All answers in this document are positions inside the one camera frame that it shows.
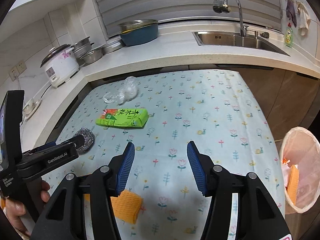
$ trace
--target cabinet door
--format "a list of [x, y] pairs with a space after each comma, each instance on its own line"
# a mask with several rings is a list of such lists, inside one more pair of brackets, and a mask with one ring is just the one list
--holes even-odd
[[238, 67], [231, 69], [240, 73], [267, 118], [276, 101], [285, 70], [279, 68], [264, 70]]
[[285, 71], [279, 94], [267, 118], [275, 140], [282, 139], [291, 128], [299, 126], [316, 96], [319, 82]]

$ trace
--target floral tablecloth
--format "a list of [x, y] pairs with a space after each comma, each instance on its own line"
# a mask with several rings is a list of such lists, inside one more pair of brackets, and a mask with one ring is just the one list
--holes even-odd
[[[196, 70], [137, 78], [137, 97], [124, 108], [146, 108], [149, 119], [142, 129], [101, 127], [95, 124], [106, 108], [106, 92], [123, 81], [92, 90], [75, 111], [57, 143], [82, 127], [95, 134], [95, 143], [78, 159], [44, 176], [52, 193], [64, 176], [92, 173], [122, 154], [126, 144], [136, 147], [126, 189], [143, 198], [137, 223], [117, 219], [122, 239], [200, 239], [210, 198], [197, 190], [186, 153], [193, 140], [231, 173], [260, 177], [284, 214], [283, 178], [276, 146], [266, 119], [238, 72]], [[85, 204], [88, 239], [93, 239], [90, 205]], [[233, 198], [229, 238], [236, 228], [237, 197]]]

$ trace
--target wall socket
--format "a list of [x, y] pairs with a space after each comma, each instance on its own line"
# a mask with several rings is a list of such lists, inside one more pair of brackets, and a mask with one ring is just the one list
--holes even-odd
[[25, 71], [27, 69], [27, 66], [26, 64], [24, 63], [24, 61], [20, 61], [17, 65], [16, 65], [18, 71], [19, 71], [19, 74], [21, 74], [23, 71]]
[[17, 66], [14, 66], [12, 69], [9, 71], [9, 76], [11, 77], [11, 80], [14, 81], [18, 76], [19, 76], [19, 71], [17, 69]]
[[14, 81], [26, 69], [26, 64], [23, 60], [21, 60], [17, 65], [9, 70], [9, 76], [11, 77], [11, 80]]

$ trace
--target metal screw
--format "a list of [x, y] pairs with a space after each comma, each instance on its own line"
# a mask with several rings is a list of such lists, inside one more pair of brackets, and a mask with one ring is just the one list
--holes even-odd
[[72, 180], [75, 176], [72, 173], [66, 175], [67, 180]]
[[254, 172], [250, 172], [249, 173], [249, 178], [250, 179], [256, 179], [257, 178], [257, 174], [255, 174]]
[[220, 172], [220, 171], [222, 171], [222, 167], [219, 166], [219, 165], [214, 165], [213, 166], [213, 170], [216, 171], [216, 172]]
[[103, 173], [105, 173], [105, 172], [109, 171], [109, 167], [108, 167], [108, 166], [102, 166], [102, 167], [100, 168], [100, 171], [103, 172]]

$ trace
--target kitchen counter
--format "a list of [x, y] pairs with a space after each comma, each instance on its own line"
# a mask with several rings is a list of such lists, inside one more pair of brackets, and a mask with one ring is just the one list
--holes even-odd
[[[192, 22], [161, 25], [159, 37], [147, 44], [124, 47], [83, 67], [57, 89], [49, 88], [35, 114], [21, 129], [22, 150], [46, 142], [53, 127], [81, 89], [94, 80], [133, 71], [189, 64], [246, 64], [282, 68], [320, 78], [320, 67], [294, 48], [283, 44], [283, 35], [270, 32], [269, 42], [289, 56], [259, 49], [232, 46], [199, 46], [193, 31], [238, 32], [238, 24]], [[250, 27], [260, 32], [265, 29]]]

